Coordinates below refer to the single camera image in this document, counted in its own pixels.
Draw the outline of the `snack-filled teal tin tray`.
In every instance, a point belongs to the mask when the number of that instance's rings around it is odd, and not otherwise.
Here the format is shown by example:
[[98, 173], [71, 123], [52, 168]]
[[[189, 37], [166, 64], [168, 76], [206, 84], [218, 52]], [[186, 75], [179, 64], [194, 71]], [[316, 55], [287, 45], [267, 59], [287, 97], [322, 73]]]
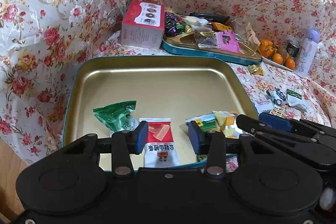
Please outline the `snack-filled teal tin tray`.
[[164, 34], [162, 48], [166, 52], [181, 56], [210, 57], [246, 66], [259, 64], [262, 61], [262, 55], [258, 53], [258, 50], [253, 51], [238, 40], [239, 53], [220, 49], [217, 32], [233, 31], [234, 33], [232, 21], [235, 19], [229, 19], [226, 24], [220, 24], [189, 15], [179, 16], [183, 17], [187, 24], [186, 32], [172, 38], [168, 38]]

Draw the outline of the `gold foil candy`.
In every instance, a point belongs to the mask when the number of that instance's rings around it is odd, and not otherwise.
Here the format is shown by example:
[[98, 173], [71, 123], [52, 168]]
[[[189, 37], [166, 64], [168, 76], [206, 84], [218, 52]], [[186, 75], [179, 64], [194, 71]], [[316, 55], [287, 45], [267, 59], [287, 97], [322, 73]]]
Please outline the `gold foil candy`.
[[256, 65], [256, 64], [248, 65], [247, 69], [251, 75], [260, 75], [260, 76], [265, 75], [265, 72], [260, 65]]

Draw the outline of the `front right mandarin orange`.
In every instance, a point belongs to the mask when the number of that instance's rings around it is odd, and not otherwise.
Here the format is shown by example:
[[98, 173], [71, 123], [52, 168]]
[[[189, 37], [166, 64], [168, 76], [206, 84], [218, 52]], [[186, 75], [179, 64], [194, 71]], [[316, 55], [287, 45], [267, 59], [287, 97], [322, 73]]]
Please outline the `front right mandarin orange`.
[[295, 68], [295, 61], [291, 58], [287, 58], [284, 65], [285, 65], [285, 67], [293, 70]]

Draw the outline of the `white fruit plate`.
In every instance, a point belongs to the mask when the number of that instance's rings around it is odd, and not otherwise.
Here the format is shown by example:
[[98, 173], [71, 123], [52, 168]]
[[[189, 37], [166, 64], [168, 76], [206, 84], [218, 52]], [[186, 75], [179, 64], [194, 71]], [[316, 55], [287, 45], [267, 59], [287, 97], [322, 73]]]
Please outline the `white fruit plate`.
[[272, 61], [272, 60], [270, 60], [270, 59], [267, 59], [267, 58], [264, 57], [264, 56], [262, 57], [262, 61], [263, 61], [264, 63], [266, 63], [266, 64], [269, 64], [269, 65], [272, 65], [272, 66], [274, 66], [274, 67], [278, 67], [278, 68], [284, 69], [284, 70], [286, 70], [286, 71], [290, 71], [290, 72], [293, 71], [293, 69], [287, 68], [286, 66], [284, 66], [284, 65], [282, 65], [282, 64], [278, 64], [278, 63], [276, 63], [276, 62], [274, 62], [274, 61]]

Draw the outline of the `mandarin orange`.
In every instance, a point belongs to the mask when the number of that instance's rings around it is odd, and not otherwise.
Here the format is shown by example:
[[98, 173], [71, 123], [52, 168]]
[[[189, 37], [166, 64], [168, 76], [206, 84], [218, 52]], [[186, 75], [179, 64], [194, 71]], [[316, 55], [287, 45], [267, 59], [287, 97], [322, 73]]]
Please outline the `mandarin orange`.
[[287, 58], [284, 65], [285, 65], [285, 67], [293, 70], [295, 68], [295, 61], [291, 58]]
[[277, 64], [282, 64], [283, 63], [283, 57], [280, 53], [275, 53], [272, 56], [272, 61], [277, 63]]
[[269, 59], [272, 56], [273, 50], [274, 50], [273, 47], [270, 46], [270, 45], [267, 45], [267, 46], [266, 45], [260, 45], [260, 47], [259, 47], [259, 51], [260, 51], [261, 55], [263, 57], [267, 58], [267, 59]]

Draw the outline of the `green Swiss mint candy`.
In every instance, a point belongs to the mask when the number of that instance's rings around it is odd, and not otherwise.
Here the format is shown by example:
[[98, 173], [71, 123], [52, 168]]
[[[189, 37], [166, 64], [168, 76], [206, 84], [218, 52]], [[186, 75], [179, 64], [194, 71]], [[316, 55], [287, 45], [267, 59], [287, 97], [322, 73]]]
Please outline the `green Swiss mint candy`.
[[290, 90], [290, 89], [286, 90], [286, 94], [287, 94], [287, 96], [295, 97], [295, 98], [297, 98], [299, 100], [302, 99], [302, 95], [301, 94], [299, 94], [298, 92], [295, 92], [293, 90]]

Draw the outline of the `blue white blueberry packet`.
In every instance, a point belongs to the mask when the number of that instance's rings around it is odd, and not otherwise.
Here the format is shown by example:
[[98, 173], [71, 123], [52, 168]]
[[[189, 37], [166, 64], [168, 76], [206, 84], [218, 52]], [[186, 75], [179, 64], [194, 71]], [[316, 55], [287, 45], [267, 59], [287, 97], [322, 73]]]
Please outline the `blue white blueberry packet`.
[[273, 91], [266, 91], [266, 93], [272, 103], [276, 106], [281, 106], [287, 102], [285, 94], [279, 88], [276, 88]]

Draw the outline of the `yellow silver snack packet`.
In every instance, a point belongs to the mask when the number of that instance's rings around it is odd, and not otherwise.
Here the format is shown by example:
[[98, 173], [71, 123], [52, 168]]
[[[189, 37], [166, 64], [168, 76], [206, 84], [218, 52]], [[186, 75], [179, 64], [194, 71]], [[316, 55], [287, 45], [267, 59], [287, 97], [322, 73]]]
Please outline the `yellow silver snack packet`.
[[235, 111], [213, 111], [219, 129], [227, 138], [238, 139], [239, 135], [243, 133], [237, 127], [236, 118], [238, 113]]

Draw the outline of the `pink snack packet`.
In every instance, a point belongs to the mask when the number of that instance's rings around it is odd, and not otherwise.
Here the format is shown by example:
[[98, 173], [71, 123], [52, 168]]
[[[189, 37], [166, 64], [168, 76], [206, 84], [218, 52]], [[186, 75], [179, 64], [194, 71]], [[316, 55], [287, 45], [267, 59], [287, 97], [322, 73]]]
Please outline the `pink snack packet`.
[[217, 32], [217, 40], [221, 50], [233, 53], [240, 52], [239, 51], [240, 47], [233, 31]]

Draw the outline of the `white hawthorn strip packet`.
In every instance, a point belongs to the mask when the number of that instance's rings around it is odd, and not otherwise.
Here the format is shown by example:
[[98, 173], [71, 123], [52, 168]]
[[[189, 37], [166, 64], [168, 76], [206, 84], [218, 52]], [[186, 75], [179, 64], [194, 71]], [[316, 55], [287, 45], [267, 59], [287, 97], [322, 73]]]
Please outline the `white hawthorn strip packet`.
[[253, 104], [259, 114], [269, 113], [274, 108], [274, 104], [270, 99], [254, 100]]

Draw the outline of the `white plain snack packet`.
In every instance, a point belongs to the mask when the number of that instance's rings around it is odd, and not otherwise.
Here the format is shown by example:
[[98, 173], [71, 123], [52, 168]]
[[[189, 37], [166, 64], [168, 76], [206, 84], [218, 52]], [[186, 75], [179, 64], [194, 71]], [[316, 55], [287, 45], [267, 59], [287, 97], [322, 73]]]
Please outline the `white plain snack packet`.
[[288, 105], [290, 107], [293, 107], [293, 108], [298, 109], [298, 110], [303, 111], [303, 112], [308, 111], [307, 102], [305, 100], [299, 99], [297, 97], [289, 96], [288, 97]]

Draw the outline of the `empty gold teal tin tray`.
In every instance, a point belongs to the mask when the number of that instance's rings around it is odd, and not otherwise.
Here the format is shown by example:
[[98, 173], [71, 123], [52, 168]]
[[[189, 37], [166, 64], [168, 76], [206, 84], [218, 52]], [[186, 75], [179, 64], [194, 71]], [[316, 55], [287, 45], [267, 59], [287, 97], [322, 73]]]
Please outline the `empty gold teal tin tray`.
[[107, 138], [109, 130], [93, 110], [136, 101], [132, 116], [169, 118], [181, 164], [197, 161], [187, 136], [188, 118], [214, 110], [257, 118], [258, 113], [231, 67], [211, 58], [180, 56], [100, 57], [77, 71], [68, 101], [63, 145], [88, 133]]

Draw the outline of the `red pink snack box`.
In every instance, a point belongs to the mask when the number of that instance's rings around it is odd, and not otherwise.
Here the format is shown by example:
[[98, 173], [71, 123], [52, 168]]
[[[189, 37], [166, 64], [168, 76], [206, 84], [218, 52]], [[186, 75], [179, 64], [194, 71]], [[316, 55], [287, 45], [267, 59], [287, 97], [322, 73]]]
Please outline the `red pink snack box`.
[[158, 50], [164, 32], [164, 5], [131, 1], [122, 21], [121, 44]]

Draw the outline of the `gold black heart packet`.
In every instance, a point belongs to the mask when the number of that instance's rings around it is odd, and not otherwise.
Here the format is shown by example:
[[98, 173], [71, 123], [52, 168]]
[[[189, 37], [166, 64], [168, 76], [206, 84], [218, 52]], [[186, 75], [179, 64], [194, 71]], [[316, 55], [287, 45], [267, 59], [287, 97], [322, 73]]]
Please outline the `gold black heart packet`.
[[282, 117], [282, 118], [288, 118], [287, 115], [287, 108], [285, 106], [277, 106], [274, 105], [274, 107], [272, 108], [272, 110], [269, 112], [271, 115], [275, 115], [278, 117]]

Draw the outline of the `purple rabbit thermos bottle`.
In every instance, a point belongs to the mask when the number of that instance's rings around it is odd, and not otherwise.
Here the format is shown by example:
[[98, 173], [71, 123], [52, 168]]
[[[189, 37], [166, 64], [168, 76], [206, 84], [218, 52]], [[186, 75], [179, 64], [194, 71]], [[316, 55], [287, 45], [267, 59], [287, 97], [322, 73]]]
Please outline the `purple rabbit thermos bottle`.
[[305, 78], [315, 57], [320, 34], [314, 29], [308, 29], [301, 42], [301, 48], [295, 61], [294, 73]]

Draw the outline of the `red white hawthorn packet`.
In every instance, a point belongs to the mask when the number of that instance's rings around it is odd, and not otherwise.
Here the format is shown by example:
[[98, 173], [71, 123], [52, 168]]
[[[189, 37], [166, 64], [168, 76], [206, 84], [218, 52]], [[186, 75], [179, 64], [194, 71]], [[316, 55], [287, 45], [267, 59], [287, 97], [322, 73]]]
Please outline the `red white hawthorn packet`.
[[170, 118], [140, 118], [148, 124], [145, 168], [170, 168], [180, 165], [171, 131]]

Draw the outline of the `brown paper snack bag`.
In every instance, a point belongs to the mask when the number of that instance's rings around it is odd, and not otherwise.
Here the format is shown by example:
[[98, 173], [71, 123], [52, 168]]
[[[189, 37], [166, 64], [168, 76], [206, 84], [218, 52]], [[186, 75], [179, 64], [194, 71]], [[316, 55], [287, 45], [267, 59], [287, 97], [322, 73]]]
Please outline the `brown paper snack bag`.
[[260, 41], [257, 38], [250, 22], [242, 24], [237, 20], [233, 20], [232, 27], [235, 33], [236, 40], [238, 40], [240, 43], [244, 44], [253, 51], [258, 50], [260, 46]]

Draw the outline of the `green garlic pea packet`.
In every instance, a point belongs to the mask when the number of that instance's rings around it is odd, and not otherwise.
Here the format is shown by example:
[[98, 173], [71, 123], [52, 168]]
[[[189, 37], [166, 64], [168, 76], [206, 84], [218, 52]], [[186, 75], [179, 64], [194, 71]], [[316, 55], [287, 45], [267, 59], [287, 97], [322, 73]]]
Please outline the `green garlic pea packet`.
[[189, 118], [186, 120], [186, 124], [188, 127], [188, 123], [190, 121], [196, 121], [200, 129], [205, 133], [206, 138], [206, 154], [205, 155], [196, 155], [198, 162], [207, 160], [207, 153], [209, 151], [210, 143], [212, 140], [212, 136], [214, 132], [219, 131], [218, 125], [215, 119], [215, 114], [203, 114], [201, 116], [196, 116], [193, 118]]

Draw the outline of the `floral sofa cover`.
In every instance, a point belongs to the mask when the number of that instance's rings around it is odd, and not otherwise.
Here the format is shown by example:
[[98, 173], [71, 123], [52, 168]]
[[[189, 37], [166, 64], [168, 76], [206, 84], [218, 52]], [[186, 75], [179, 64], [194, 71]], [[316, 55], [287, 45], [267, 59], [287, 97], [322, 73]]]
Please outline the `floral sofa cover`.
[[[118, 43], [131, 0], [1, 0], [1, 138], [27, 164], [60, 147], [63, 118], [75, 74], [100, 56], [150, 55]], [[264, 76], [232, 65], [252, 101], [267, 90], [291, 88], [309, 109], [286, 107], [287, 118], [335, 126], [335, 0], [143, 0], [189, 14], [228, 15], [249, 23], [259, 39], [321, 35], [307, 78], [264, 65]]]

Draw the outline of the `green tea snack packet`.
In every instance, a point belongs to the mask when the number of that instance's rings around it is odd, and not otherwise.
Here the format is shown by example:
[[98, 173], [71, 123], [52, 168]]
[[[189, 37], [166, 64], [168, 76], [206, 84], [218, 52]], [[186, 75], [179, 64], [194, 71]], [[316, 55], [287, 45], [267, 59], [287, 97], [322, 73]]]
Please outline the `green tea snack packet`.
[[116, 132], [133, 131], [139, 124], [132, 113], [137, 101], [123, 101], [93, 109], [94, 116], [109, 130], [110, 136]]

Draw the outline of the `purple foil candies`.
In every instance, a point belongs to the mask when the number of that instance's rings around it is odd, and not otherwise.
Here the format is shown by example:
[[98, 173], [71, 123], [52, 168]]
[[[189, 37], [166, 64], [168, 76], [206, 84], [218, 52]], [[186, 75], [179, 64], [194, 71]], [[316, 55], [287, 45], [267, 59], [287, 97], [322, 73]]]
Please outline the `purple foil candies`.
[[165, 13], [165, 35], [168, 38], [175, 37], [177, 35], [183, 34], [186, 32], [186, 26], [183, 17], [172, 14]]

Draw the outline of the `black Starbucks can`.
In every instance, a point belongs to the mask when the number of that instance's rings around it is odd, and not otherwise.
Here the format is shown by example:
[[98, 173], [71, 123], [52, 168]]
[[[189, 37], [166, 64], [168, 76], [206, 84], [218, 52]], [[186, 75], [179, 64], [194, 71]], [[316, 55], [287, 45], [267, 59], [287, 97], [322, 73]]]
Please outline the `black Starbucks can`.
[[286, 51], [288, 52], [290, 57], [295, 59], [299, 53], [299, 44], [296, 41], [288, 39], [286, 45]]

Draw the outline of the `front middle mandarin orange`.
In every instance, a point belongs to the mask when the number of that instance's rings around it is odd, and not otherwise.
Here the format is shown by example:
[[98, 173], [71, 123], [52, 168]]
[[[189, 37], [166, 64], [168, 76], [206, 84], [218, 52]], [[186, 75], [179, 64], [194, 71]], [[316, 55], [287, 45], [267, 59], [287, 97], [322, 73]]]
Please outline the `front middle mandarin orange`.
[[282, 64], [283, 63], [283, 57], [280, 53], [275, 53], [272, 56], [272, 61], [277, 63], [277, 64]]

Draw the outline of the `brown kiwi fruit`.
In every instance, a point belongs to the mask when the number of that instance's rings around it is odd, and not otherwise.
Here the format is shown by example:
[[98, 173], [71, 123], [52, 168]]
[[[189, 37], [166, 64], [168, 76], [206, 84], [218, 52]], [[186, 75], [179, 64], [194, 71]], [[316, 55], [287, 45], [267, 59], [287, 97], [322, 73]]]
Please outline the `brown kiwi fruit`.
[[286, 48], [284, 46], [280, 46], [277, 50], [277, 53], [282, 56], [282, 62], [284, 63], [288, 58], [288, 52], [286, 51]]

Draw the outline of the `front left mandarin orange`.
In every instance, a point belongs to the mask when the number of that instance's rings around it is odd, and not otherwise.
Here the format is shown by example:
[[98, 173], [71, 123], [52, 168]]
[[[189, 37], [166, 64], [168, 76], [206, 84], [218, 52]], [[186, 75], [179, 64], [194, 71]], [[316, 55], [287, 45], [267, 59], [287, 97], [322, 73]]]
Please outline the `front left mandarin orange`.
[[259, 51], [260, 51], [261, 55], [263, 57], [267, 58], [267, 59], [269, 59], [272, 56], [273, 50], [274, 50], [273, 47], [270, 46], [270, 45], [267, 45], [267, 46], [266, 45], [260, 45], [260, 47], [259, 47]]

